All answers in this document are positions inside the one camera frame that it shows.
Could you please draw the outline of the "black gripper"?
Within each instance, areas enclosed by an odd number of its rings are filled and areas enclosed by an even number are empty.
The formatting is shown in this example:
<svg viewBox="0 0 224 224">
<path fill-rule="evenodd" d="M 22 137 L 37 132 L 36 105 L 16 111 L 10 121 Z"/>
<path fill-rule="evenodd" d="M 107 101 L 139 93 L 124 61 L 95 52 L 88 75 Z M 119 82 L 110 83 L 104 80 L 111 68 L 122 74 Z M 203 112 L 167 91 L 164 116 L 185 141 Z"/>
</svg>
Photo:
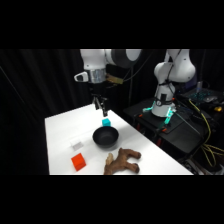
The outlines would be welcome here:
<svg viewBox="0 0 224 224">
<path fill-rule="evenodd" d="M 103 111 L 103 116 L 106 117 L 108 116 L 108 110 L 109 110 L 109 100 L 106 99 L 106 83 L 90 83 L 90 93 L 92 96 L 100 96 L 103 97 L 101 106 L 100 102 L 97 97 L 93 98 L 93 103 L 95 105 L 95 109 L 98 110 L 102 108 Z"/>
</svg>

